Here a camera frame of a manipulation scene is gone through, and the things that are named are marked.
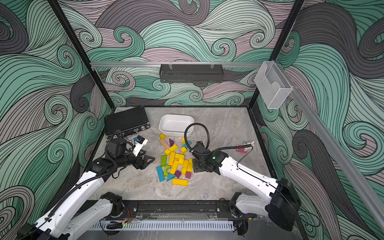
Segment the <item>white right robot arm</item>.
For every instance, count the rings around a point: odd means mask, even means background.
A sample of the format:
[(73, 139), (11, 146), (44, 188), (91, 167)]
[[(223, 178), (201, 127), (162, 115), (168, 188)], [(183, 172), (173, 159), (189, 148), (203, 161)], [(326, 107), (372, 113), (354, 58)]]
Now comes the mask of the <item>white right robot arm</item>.
[(196, 160), (194, 167), (199, 171), (232, 179), (255, 193), (254, 196), (240, 192), (234, 194), (229, 203), (233, 216), (265, 216), (281, 229), (293, 230), (301, 200), (289, 180), (277, 180), (259, 174), (222, 151), (203, 154), (192, 151), (192, 154)]

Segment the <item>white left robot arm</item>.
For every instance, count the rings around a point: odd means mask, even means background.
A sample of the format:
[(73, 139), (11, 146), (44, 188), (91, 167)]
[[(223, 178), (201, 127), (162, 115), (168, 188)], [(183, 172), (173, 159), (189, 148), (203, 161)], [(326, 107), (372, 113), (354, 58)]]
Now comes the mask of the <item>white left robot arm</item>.
[(144, 170), (155, 159), (147, 155), (123, 155), (116, 159), (101, 157), (88, 165), (80, 180), (56, 205), (34, 224), (25, 224), (17, 233), (19, 240), (75, 240), (101, 219), (120, 217), (124, 212), (121, 196), (108, 192), (90, 208), (77, 215), (87, 199), (117, 170), (133, 166)]

